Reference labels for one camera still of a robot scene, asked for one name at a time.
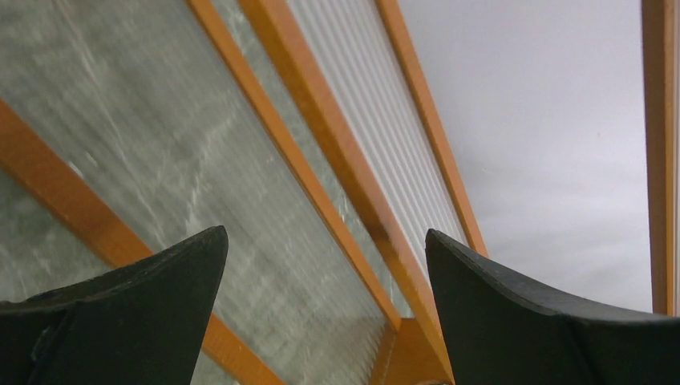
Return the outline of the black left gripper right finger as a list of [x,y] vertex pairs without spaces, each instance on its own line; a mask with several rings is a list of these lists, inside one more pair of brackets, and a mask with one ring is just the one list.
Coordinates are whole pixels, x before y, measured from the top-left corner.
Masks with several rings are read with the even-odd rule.
[[566,293],[436,229],[427,270],[458,384],[676,384],[679,320]]

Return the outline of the orange wooden shelf rack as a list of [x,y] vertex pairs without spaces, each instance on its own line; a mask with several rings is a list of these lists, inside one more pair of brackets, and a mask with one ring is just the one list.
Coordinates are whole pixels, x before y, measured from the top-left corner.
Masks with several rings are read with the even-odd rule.
[[[678,318],[677,5],[642,9],[651,314]],[[490,258],[397,2],[2,2],[1,301],[218,225],[190,384],[458,384],[427,232]]]

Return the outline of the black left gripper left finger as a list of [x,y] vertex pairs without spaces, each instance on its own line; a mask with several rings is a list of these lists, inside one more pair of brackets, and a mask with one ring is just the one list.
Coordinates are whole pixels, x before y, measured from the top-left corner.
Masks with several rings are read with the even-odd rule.
[[188,384],[221,284],[225,227],[1,304],[4,384]]

